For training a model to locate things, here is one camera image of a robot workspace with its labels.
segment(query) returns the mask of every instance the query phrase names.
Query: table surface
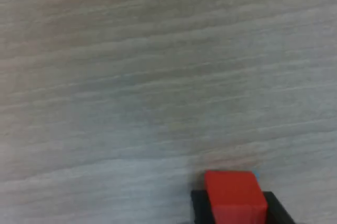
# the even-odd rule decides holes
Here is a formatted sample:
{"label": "table surface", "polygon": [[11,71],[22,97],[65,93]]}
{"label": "table surface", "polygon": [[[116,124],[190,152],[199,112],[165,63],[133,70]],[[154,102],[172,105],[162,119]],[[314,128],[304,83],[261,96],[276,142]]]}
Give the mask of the table surface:
{"label": "table surface", "polygon": [[191,223],[206,169],[337,222],[337,0],[0,0],[0,222]]}

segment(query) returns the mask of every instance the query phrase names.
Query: red plastic cube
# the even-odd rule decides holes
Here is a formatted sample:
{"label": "red plastic cube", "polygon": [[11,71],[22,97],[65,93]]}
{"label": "red plastic cube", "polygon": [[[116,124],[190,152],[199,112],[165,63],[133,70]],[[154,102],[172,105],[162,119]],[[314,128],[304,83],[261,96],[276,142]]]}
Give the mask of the red plastic cube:
{"label": "red plastic cube", "polygon": [[207,193],[216,224],[265,224],[267,202],[250,171],[207,171]]}

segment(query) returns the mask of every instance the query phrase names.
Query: wood grain surface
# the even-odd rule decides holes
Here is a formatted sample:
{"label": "wood grain surface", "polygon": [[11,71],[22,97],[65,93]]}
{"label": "wood grain surface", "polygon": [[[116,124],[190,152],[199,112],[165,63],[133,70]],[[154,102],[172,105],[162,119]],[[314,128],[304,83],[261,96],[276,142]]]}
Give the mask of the wood grain surface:
{"label": "wood grain surface", "polygon": [[0,0],[0,223],[191,223],[248,169],[337,223],[337,0]]}

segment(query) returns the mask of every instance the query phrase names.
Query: red block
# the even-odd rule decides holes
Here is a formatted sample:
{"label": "red block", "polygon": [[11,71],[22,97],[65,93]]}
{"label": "red block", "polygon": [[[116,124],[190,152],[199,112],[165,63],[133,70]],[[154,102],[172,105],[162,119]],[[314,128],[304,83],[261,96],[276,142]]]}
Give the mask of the red block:
{"label": "red block", "polygon": [[250,171],[207,171],[207,193],[216,224],[265,224],[267,202]]}

